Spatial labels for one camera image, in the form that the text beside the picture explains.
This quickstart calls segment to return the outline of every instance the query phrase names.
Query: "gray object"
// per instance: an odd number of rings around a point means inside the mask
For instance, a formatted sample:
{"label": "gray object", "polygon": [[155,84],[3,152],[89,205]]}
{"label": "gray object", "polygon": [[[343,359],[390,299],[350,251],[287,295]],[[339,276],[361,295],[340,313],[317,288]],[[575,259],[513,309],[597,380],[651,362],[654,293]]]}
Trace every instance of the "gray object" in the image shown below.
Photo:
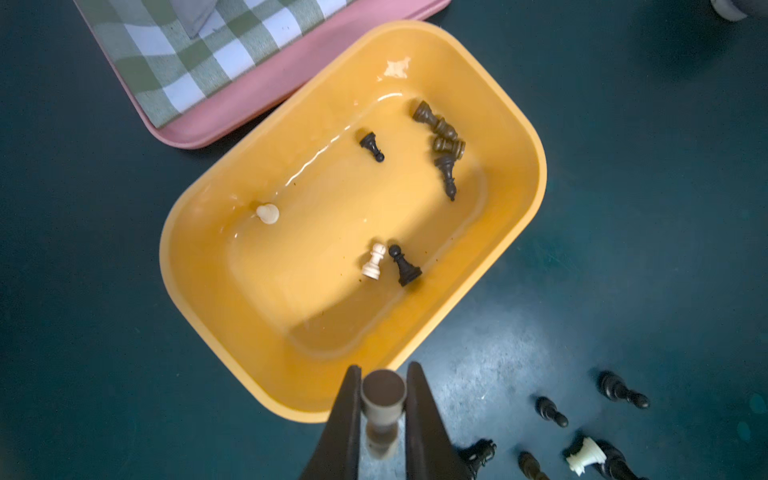
{"label": "gray object", "polygon": [[190,38],[197,37],[205,21],[216,8],[217,0],[170,0],[179,22]]}
{"label": "gray object", "polygon": [[715,11],[731,22],[746,17],[768,17],[768,0],[710,0]]}

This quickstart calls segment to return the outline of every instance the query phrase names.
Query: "white pawn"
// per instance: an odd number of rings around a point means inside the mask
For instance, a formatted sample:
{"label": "white pawn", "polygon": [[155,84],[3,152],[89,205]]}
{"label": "white pawn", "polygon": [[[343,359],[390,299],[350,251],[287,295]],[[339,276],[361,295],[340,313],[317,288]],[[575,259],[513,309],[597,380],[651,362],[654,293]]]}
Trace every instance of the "white pawn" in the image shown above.
{"label": "white pawn", "polygon": [[369,276],[374,280],[378,280],[379,274],[381,273],[379,262],[382,261],[382,258],[384,258],[385,255],[386,247],[381,243],[374,243],[373,248],[371,249],[371,260],[362,266],[362,274]]}
{"label": "white pawn", "polygon": [[280,218],[280,210],[272,204],[264,204],[256,209],[256,215],[267,225],[272,225]]}
{"label": "white pawn", "polygon": [[600,450],[598,444],[593,439],[584,437],[581,450],[577,454],[566,458],[565,461],[568,462],[571,470],[581,477],[581,474],[584,473],[584,467],[593,463],[605,463],[605,459],[605,454]]}

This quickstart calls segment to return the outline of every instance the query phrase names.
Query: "pink tray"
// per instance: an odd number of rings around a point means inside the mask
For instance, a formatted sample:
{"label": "pink tray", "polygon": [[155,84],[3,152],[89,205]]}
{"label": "pink tray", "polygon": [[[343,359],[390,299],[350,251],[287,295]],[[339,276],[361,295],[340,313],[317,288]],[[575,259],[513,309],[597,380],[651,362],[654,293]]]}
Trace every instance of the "pink tray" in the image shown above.
{"label": "pink tray", "polygon": [[371,28],[404,18],[423,20],[441,11],[450,2],[451,0],[357,0],[300,40],[162,128],[155,128],[149,122],[111,61],[110,65],[147,129],[159,141],[171,147],[192,150],[212,144],[288,98]]}

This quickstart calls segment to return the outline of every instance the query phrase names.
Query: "dark green floor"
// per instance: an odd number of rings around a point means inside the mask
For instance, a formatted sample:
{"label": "dark green floor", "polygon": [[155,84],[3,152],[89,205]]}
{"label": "dark green floor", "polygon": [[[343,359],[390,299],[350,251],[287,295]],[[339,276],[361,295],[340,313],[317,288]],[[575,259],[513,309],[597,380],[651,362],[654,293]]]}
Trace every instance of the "dark green floor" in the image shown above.
{"label": "dark green floor", "polygon": [[[575,478],[579,428],[652,480],[766,478],[768,22],[707,0],[474,5],[433,21],[526,113],[549,183],[413,356],[453,439],[496,440],[481,480],[522,478],[520,448]],[[248,394],[157,263],[173,202],[255,122],[174,150],[71,2],[11,0],[0,27],[0,478],[295,478],[322,426]],[[596,393],[608,367],[648,411]],[[535,393],[571,428],[537,418]],[[402,456],[362,466],[404,478]]]}

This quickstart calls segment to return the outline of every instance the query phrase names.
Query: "yellow plastic tub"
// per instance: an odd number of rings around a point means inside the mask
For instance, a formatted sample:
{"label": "yellow plastic tub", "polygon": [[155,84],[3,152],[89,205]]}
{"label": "yellow plastic tub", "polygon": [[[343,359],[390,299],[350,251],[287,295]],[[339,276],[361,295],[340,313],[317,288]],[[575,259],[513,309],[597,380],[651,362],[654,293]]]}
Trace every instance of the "yellow plastic tub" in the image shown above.
{"label": "yellow plastic tub", "polygon": [[[451,202],[429,102],[467,142]],[[376,133],[379,164],[358,142]],[[160,244],[176,306],[269,410],[327,419],[347,366],[395,369],[520,234],[541,204],[535,130],[449,34],[421,22],[357,41],[197,180]],[[254,210],[280,209],[266,225]],[[397,242],[423,274],[403,288],[374,242]]]}

